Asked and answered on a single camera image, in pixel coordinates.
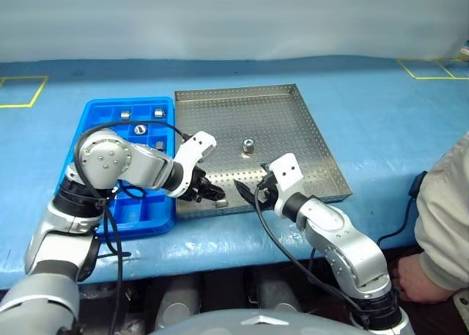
small metal part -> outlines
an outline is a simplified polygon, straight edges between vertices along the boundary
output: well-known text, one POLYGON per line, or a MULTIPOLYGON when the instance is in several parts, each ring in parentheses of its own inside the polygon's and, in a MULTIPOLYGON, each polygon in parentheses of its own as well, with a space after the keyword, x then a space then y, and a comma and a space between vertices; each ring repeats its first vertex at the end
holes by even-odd
POLYGON ((254 149, 256 147, 256 143, 253 139, 245 139, 243 141, 243 152, 245 154, 252 154, 254 153, 254 149))
POLYGON ((130 110, 123 110, 120 112, 120 118, 122 120, 130 120, 130 110))
POLYGON ((215 202, 215 207, 217 208, 228 207, 228 201, 226 199, 220 199, 219 201, 215 202))
POLYGON ((153 113, 157 119, 162 119, 164 118, 164 110, 160 108, 156 108, 155 112, 153 113))
POLYGON ((147 126, 145 125, 137 125, 134 129, 133 132, 135 132, 136 135, 144 135, 147 133, 147 126))
POLYGON ((158 142, 156 142, 155 148, 156 148, 157 150, 164 150, 164 142, 163 142, 163 141, 158 141, 158 142))

metal perforated tray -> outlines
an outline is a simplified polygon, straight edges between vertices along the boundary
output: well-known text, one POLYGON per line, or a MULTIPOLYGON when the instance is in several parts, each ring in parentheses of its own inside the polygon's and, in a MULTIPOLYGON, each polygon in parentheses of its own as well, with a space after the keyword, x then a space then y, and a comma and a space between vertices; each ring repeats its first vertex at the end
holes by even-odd
POLYGON ((337 202, 352 194, 295 84, 176 91, 174 96, 177 126, 186 133, 203 130, 216 138, 216 150, 200 167, 225 190, 228 201, 227 207, 216 207, 208 200, 178 200, 180 218, 251 210, 233 179, 254 191, 265 175, 260 163, 287 152, 296 155, 308 195, 337 202), (253 154, 243 154, 244 139, 256 142, 253 154))

person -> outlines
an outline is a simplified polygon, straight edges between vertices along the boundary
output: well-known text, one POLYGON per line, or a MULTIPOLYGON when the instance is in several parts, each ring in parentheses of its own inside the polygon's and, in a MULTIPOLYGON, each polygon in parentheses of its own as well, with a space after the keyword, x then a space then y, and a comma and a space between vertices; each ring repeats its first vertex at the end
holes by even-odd
POLYGON ((407 302, 441 303, 453 296, 469 329, 469 132, 428 172, 417 208, 422 252, 399 259, 393 284, 407 302))

human hand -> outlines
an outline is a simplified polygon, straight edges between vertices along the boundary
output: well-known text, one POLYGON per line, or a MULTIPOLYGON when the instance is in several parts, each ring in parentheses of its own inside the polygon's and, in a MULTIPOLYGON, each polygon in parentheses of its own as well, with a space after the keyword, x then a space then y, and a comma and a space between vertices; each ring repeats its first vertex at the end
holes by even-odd
POLYGON ((393 276, 393 285, 401 288, 403 301, 437 303, 446 301, 456 292, 445 290, 430 280, 420 266, 418 254, 401 258, 393 276))

